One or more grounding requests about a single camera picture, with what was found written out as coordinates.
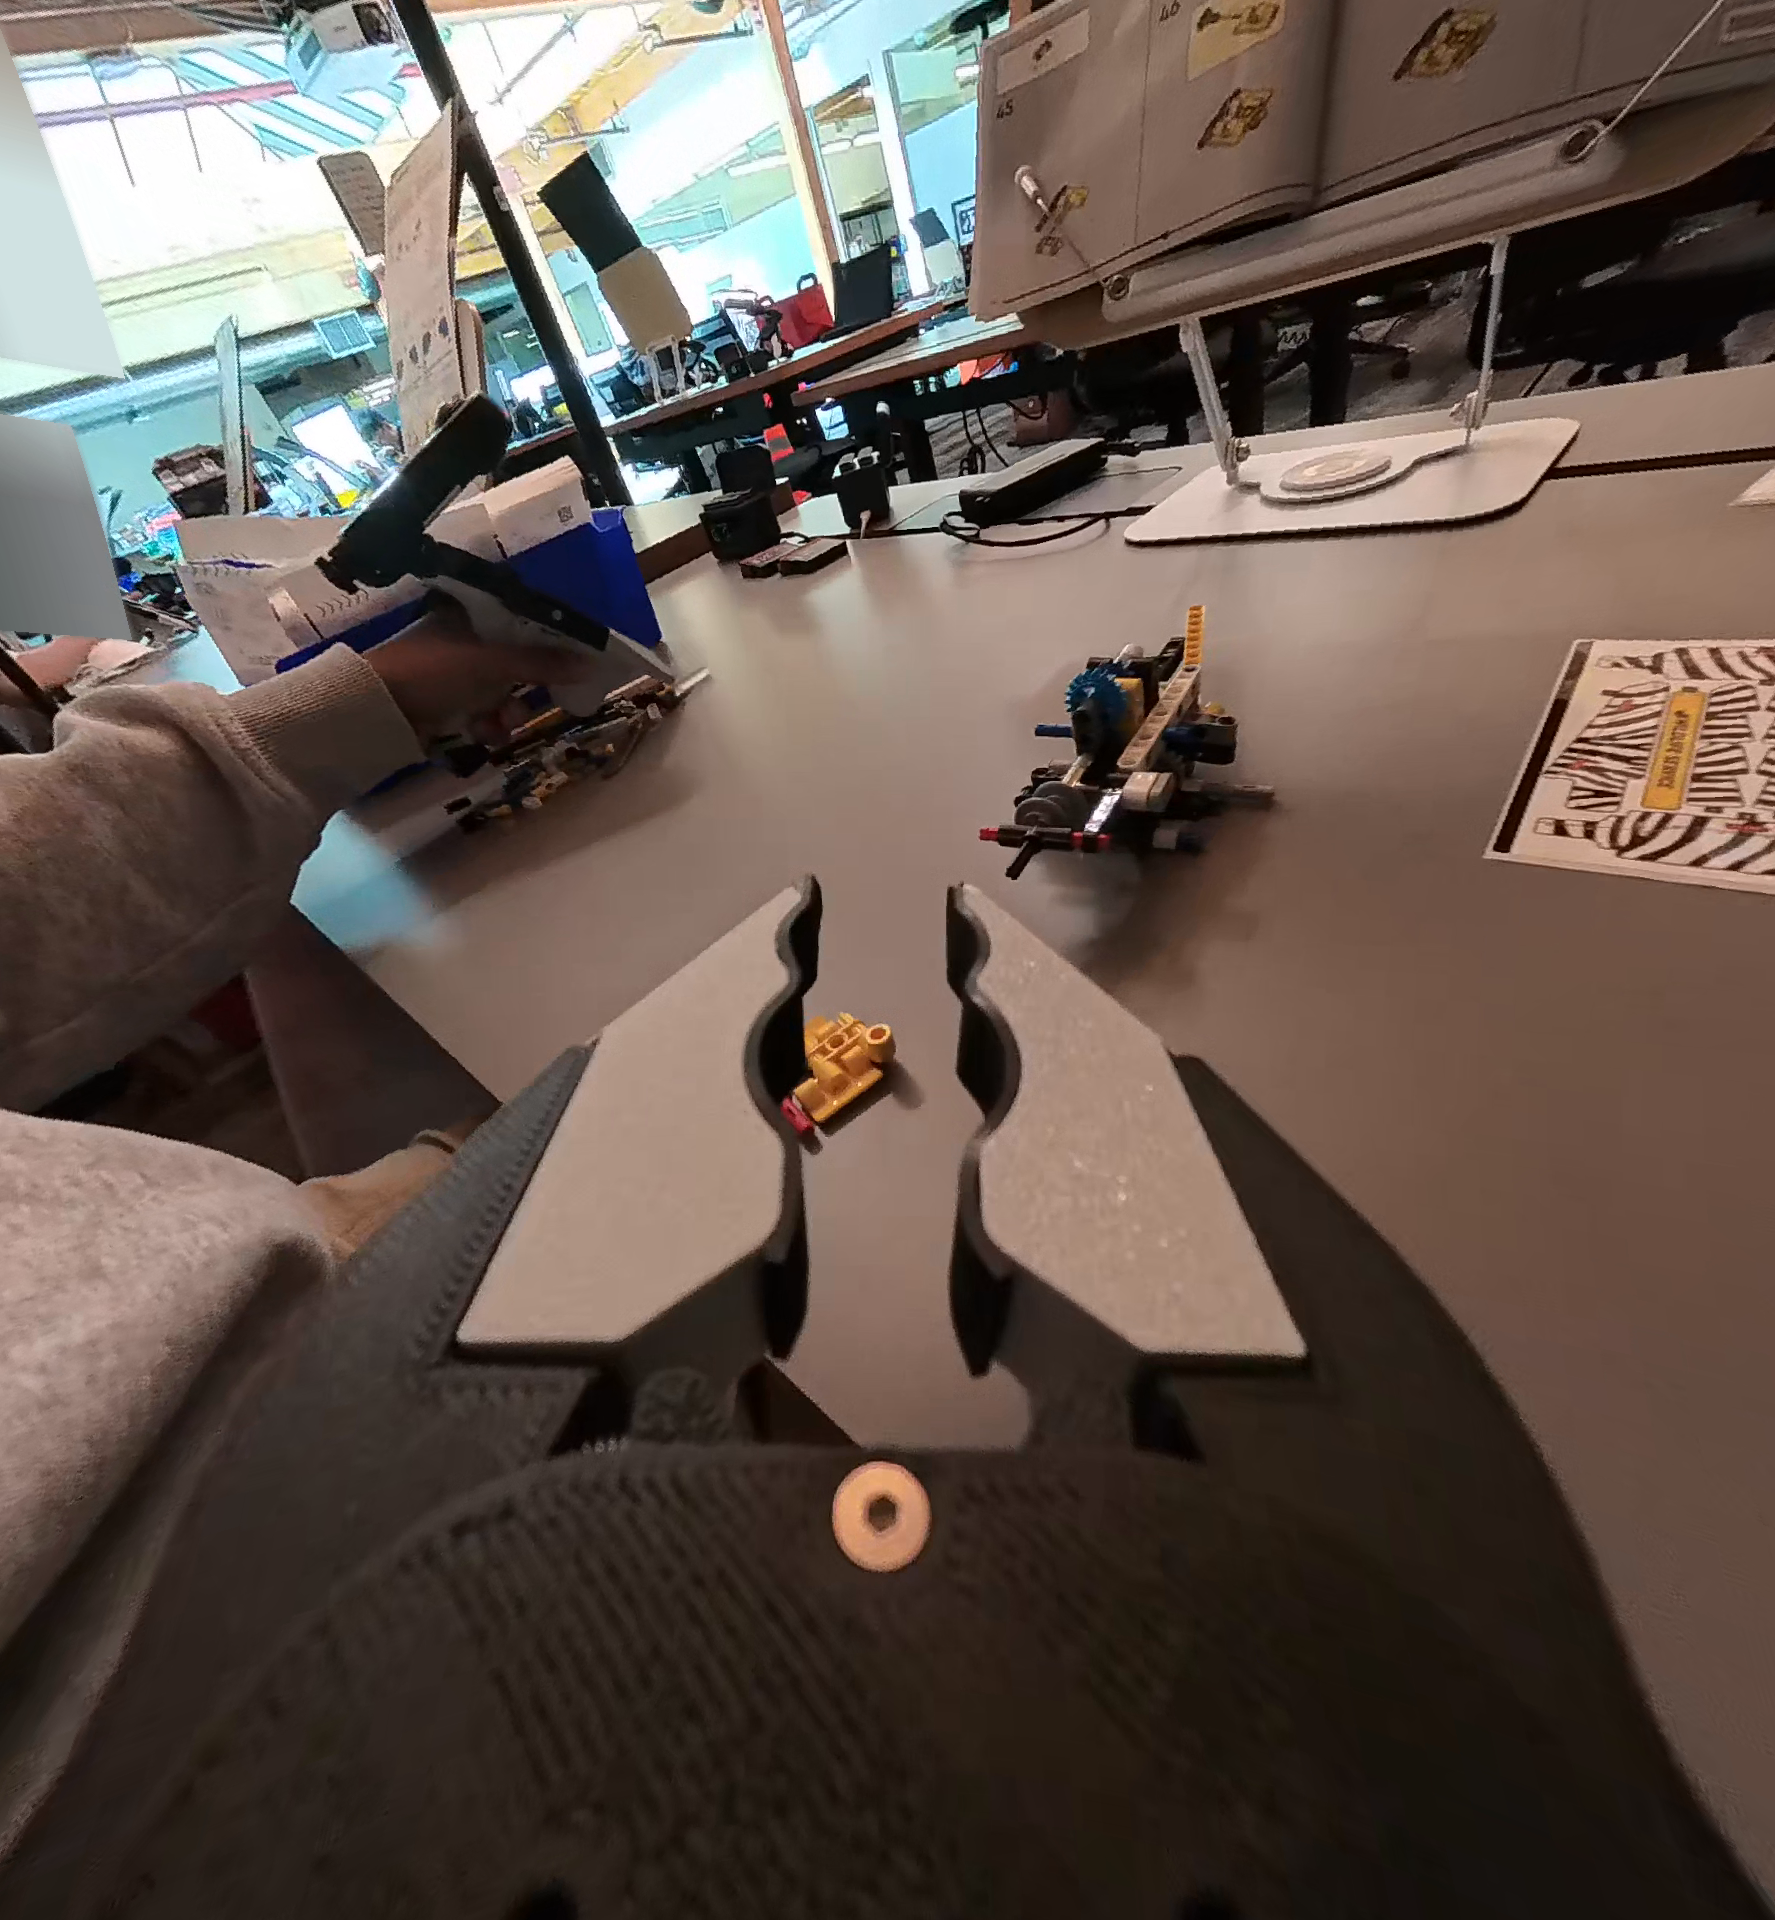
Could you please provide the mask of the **person's beige trousers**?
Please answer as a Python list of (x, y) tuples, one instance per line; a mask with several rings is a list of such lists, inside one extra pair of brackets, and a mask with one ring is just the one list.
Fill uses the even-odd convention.
[(462, 1155), (462, 1144), (482, 1125), (482, 1115), (469, 1115), (454, 1125), (432, 1125), (403, 1137), (399, 1152), (345, 1171), (296, 1180), (310, 1222), (334, 1246), (334, 1260), (356, 1260), (426, 1190), (443, 1180), (443, 1171)]

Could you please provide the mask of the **yellow lego block with red pin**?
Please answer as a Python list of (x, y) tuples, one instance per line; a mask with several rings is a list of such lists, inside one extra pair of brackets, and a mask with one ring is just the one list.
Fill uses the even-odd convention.
[(808, 1019), (808, 1069), (782, 1096), (782, 1123), (814, 1155), (830, 1125), (868, 1107), (899, 1070), (899, 1028), (870, 1019)]

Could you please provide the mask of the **grey desk mat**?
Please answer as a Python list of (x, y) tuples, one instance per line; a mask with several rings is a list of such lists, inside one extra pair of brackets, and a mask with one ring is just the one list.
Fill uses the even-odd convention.
[[(964, 519), (957, 497), (971, 487), (977, 478), (899, 487), (884, 533), (940, 533), (943, 519)], [(999, 519), (999, 533), (1008, 525), (1088, 519), (1088, 515), (1102, 515), (1102, 519), (1144, 515), (1179, 487), (1187, 487), (1179, 460), (1110, 460), (1095, 478), (1057, 489), (1052, 504), (1033, 504), (1020, 519)]]

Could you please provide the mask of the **person's left hand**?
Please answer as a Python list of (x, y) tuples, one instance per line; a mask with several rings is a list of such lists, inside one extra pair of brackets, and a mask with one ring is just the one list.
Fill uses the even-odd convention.
[(496, 735), (513, 688), (537, 684), (537, 665), (471, 643), (449, 613), (426, 613), (399, 633), (377, 643), (365, 665), (384, 676), (426, 749), (471, 726)]

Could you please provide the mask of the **blue plastic bin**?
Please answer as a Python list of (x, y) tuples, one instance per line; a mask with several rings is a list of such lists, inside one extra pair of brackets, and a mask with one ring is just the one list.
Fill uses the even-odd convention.
[(434, 540), (513, 573), (533, 600), (548, 600), (548, 606), (588, 616), (592, 632), (607, 632), (607, 643), (548, 633), (548, 632), (513, 616), (496, 591), (449, 583), (449, 573), (434, 573), (434, 583), (399, 573), (394, 589), (334, 589), (318, 573), (318, 561), (290, 561), (290, 567), (264, 573), (275, 625), (290, 643), (275, 660), (275, 673), (296, 673), (304, 660), (328, 653), (334, 643), (345, 643), (348, 653), (371, 653), (389, 633), (399, 633), (403, 625), (417, 625), (434, 600), (462, 606), (471, 633), (482, 633), (482, 643), (533, 643), (533, 650), (548, 650), (576, 665), (622, 660), (622, 653), (639, 673), (669, 665), (669, 650), (660, 633), (660, 613), (647, 600), (647, 583), (633, 567), (633, 548), (629, 548), (618, 515), (592, 515), (592, 519), (562, 525), (556, 540), (537, 540), (520, 553), (510, 553), (493, 525), (462, 533), (454, 515), (434, 519)]

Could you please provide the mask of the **person's grey sweatshirt torso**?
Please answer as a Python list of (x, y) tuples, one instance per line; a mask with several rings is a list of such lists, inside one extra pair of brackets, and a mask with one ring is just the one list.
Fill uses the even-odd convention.
[(296, 1180), (0, 1107), (0, 1831), (96, 1716), (245, 1369), (338, 1275)]

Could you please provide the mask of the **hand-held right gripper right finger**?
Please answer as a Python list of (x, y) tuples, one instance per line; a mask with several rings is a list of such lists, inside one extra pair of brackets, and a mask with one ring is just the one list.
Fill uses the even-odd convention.
[(979, 1377), (1088, 1331), (1128, 1363), (1299, 1369), (1308, 1341), (1149, 1024), (987, 889), (943, 895), (957, 1164), (951, 1324)]

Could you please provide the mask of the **black metal pole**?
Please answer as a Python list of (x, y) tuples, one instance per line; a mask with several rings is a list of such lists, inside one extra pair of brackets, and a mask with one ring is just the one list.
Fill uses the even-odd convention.
[(434, 33), (426, 0), (394, 0), (394, 26), (403, 33), (409, 62), (417, 62), (434, 109), (454, 115), (454, 172), (469, 176), (469, 188), (471, 188), (471, 200), (479, 200), (479, 213), (493, 225), (493, 241), (496, 241), (496, 254), (505, 254), (505, 264), (513, 276), (513, 295), (520, 295), (520, 309), (533, 320), (533, 338), (537, 338), (537, 354), (542, 354), (542, 363), (548, 363), (548, 373), (562, 386), (562, 413), (576, 425), (576, 469), (588, 478), (588, 497), (607, 504), (607, 509), (629, 509), (633, 504), (629, 478), (622, 478), (622, 469), (613, 456), (607, 418), (592, 413), (582, 358), (576, 358), (576, 348), (562, 332), (556, 276), (542, 270), (542, 254), (537, 254), (537, 238), (533, 238), (533, 218), (527, 218), (520, 192), (510, 192), (505, 176), (496, 176), (496, 156), (493, 156), (493, 143), (482, 143), (482, 134), (479, 134), (479, 123), (469, 109), (469, 89), (454, 76), (443, 33)]

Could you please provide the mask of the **partly built lego vehicle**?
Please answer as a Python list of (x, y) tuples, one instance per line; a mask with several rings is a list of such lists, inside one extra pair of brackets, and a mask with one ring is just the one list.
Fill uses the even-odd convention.
[(1187, 606), (1161, 650), (1088, 653), (1065, 676), (1065, 716), (1033, 739), (1065, 756), (1033, 763), (1013, 818), (979, 829), (1008, 881), (1045, 852), (1201, 852), (1226, 810), (1277, 797), (1264, 782), (1234, 782), (1234, 716), (1203, 698), (1203, 606)]

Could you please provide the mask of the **black and white panel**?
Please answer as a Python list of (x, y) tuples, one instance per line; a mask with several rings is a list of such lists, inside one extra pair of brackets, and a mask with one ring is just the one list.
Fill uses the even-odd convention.
[(613, 181), (582, 154), (542, 188), (537, 205), (562, 225), (562, 238), (592, 264), (602, 295), (622, 320), (633, 354), (660, 354), (693, 338), (693, 309), (663, 270), (663, 260), (633, 238), (629, 213), (613, 200)]

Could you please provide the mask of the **pile of lego pieces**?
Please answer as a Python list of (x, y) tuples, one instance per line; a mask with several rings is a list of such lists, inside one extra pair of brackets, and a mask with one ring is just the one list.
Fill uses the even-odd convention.
[(607, 688), (607, 703), (588, 716), (548, 703), (493, 743), (454, 739), (443, 763), (462, 782), (462, 796), (443, 797), (443, 818), (471, 834), (482, 823), (537, 810), (576, 782), (613, 782), (633, 756), (633, 743), (663, 716), (679, 716), (708, 676), (708, 665), (679, 676), (647, 673)]

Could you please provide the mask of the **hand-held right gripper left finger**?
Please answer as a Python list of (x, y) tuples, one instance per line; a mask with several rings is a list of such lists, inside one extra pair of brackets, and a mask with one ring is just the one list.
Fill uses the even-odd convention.
[(602, 1028), (469, 1299), (469, 1363), (765, 1363), (808, 1324), (808, 1070), (825, 885), (792, 881)]

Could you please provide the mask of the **black power brick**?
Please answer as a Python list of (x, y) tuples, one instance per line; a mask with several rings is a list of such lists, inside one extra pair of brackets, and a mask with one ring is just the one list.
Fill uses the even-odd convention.
[(1072, 435), (1023, 456), (1020, 469), (979, 471), (977, 487), (957, 489), (957, 519), (964, 525), (1020, 525), (1057, 497), (1095, 487), (1110, 471), (1110, 444), (1102, 435)]

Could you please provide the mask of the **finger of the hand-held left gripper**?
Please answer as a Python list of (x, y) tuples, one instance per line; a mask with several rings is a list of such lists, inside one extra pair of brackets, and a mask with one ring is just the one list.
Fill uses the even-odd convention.
[(556, 591), (542, 589), (527, 589), (513, 573), (513, 561), (493, 561), (469, 548), (449, 548), (434, 533), (417, 533), (417, 583), (432, 591), (443, 591), (449, 606), (469, 613), (469, 625), (493, 643), (493, 633), (510, 633), (510, 632), (533, 632), (527, 643), (556, 643), (556, 650), (582, 650), (582, 653), (607, 653), (613, 643), (613, 625), (562, 606)]
[(471, 643), (505, 650), (520, 665), (537, 665), (537, 684), (548, 684), (556, 698), (613, 698), (639, 676), (651, 684), (685, 676), (663, 643), (633, 643), (622, 632), (602, 632), (602, 633), (542, 632), (537, 616), (510, 613), (482, 589), (432, 583), (432, 606), (462, 616)]

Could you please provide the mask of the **white cardboard box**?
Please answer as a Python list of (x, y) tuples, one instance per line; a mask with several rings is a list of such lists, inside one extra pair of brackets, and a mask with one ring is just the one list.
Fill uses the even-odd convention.
[(493, 487), (482, 515), (493, 515), (493, 540), (510, 561), (592, 525), (588, 478), (576, 460), (548, 460), (548, 469), (533, 469), (533, 471)]

